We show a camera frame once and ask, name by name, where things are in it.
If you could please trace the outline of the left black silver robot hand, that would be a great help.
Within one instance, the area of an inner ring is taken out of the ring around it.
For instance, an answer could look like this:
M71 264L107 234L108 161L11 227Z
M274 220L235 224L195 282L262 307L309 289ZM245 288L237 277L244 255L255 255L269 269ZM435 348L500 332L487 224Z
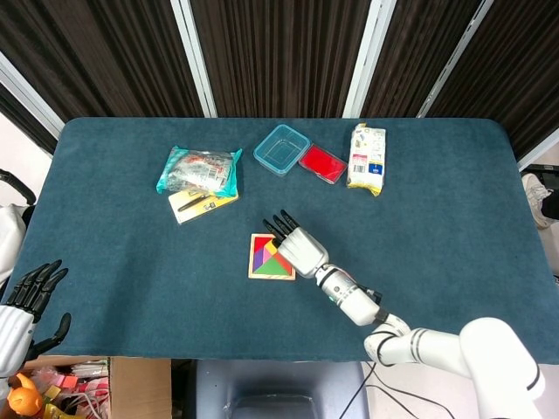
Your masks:
M72 315L64 313L54 335L34 341L51 296L68 270L60 259L43 264L23 275L7 300L1 304L1 379L15 375L27 361L33 361L57 347L68 334Z

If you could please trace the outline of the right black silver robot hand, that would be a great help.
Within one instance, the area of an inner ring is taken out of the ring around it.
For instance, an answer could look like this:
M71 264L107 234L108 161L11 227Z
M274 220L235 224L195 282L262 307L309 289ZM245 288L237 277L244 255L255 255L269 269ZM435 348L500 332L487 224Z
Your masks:
M303 278L314 278L318 270L328 263L328 251L284 209L273 221L263 224L273 235L273 245L279 254Z

